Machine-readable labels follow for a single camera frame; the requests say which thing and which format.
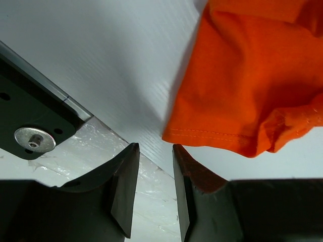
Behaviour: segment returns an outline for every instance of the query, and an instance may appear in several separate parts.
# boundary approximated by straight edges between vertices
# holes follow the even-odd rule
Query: black metal plate
[[[0,112],[0,148],[28,160],[36,159],[42,153],[30,153],[17,144],[14,138],[17,129],[44,130],[58,145],[73,136],[83,124],[64,102],[1,55]]]

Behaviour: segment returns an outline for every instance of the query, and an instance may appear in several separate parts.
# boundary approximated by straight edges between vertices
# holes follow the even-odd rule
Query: orange fabric
[[[322,126],[322,16],[322,0],[210,0],[163,139],[254,157]]]

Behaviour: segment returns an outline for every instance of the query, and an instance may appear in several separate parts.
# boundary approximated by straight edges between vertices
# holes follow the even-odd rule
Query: metal edge
[[[37,81],[39,84],[45,87],[57,98],[62,100],[70,108],[72,108],[81,120],[87,122],[93,117],[93,115],[88,110],[86,110],[82,105],[80,105],[77,101],[70,97],[66,92],[64,92],[61,88],[59,88],[41,72],[39,72],[35,67],[26,62],[22,57],[20,57],[2,41],[0,41],[0,54],[2,54],[5,58],[14,63],[25,73],[30,75],[33,79],[35,79],[35,81]]]

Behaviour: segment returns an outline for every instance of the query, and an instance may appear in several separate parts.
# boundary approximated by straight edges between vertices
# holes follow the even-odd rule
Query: stitching
[[[246,138],[253,138],[251,136],[246,135],[232,135],[232,134],[224,134],[212,131],[203,131],[203,130],[182,130],[182,129],[170,129],[170,130],[177,130],[177,131],[193,131],[193,132],[203,132],[203,133],[210,133],[210,134],[217,134],[217,135],[228,135],[228,136],[236,136],[236,137],[246,137]]]
[[[221,139],[221,138],[215,138],[215,137],[207,137],[207,136],[196,136],[196,135],[178,135],[178,134],[172,134],[169,133],[170,135],[176,135],[176,136],[188,136],[188,137],[196,137],[196,138],[208,138],[208,139],[214,139],[214,140],[225,140],[225,141],[231,141],[231,142],[239,142],[242,144],[246,144],[246,142],[243,142],[241,140],[227,140],[227,139]]]

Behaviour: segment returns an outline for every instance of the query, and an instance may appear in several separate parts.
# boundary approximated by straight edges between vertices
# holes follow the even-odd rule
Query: screw hole
[[[63,130],[61,129],[54,129],[54,132],[58,135],[61,135],[63,133]]]
[[[9,101],[11,99],[11,97],[5,92],[0,92],[0,98],[4,101]]]
[[[27,154],[32,154],[32,153],[34,153],[33,151],[31,151],[31,150],[27,150],[27,149],[25,149],[25,152],[26,152]]]

